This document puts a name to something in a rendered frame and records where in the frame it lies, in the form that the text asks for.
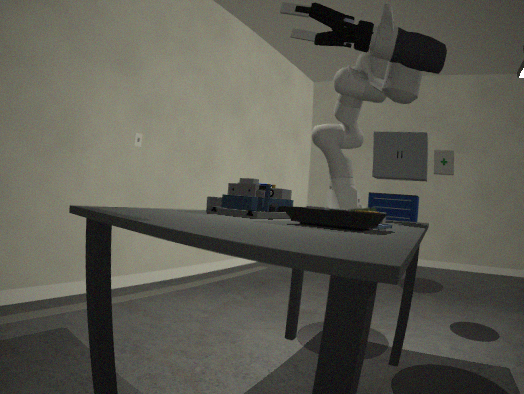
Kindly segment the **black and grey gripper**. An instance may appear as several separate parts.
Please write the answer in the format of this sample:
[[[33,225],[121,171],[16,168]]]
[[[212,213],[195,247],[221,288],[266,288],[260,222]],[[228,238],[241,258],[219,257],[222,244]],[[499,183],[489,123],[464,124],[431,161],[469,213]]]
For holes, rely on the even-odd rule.
[[[345,15],[318,3],[312,4],[311,6],[307,6],[283,2],[280,13],[307,18],[311,17],[327,25],[332,31],[316,33],[293,28],[291,38],[312,41],[315,45],[319,46],[343,46],[351,48],[352,43],[354,43],[355,50],[363,52],[369,51],[371,37],[374,33],[373,23],[360,20],[358,25],[356,25],[353,24],[355,18],[352,16]]]

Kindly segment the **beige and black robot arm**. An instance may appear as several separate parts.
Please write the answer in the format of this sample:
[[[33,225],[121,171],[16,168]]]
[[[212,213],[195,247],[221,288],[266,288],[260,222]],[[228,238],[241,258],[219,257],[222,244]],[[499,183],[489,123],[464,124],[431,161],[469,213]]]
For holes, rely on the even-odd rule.
[[[352,161],[341,151],[361,147],[364,142],[358,126],[363,101],[382,103],[388,97],[396,103],[410,104],[418,98],[423,71],[439,74],[444,67],[445,44],[395,26],[390,4],[383,5],[380,20],[374,27],[369,51],[359,55],[356,67],[348,65],[334,76],[334,89],[339,93],[334,115],[341,124],[317,125],[311,135],[327,159],[332,178],[327,208],[365,208],[355,189]]]

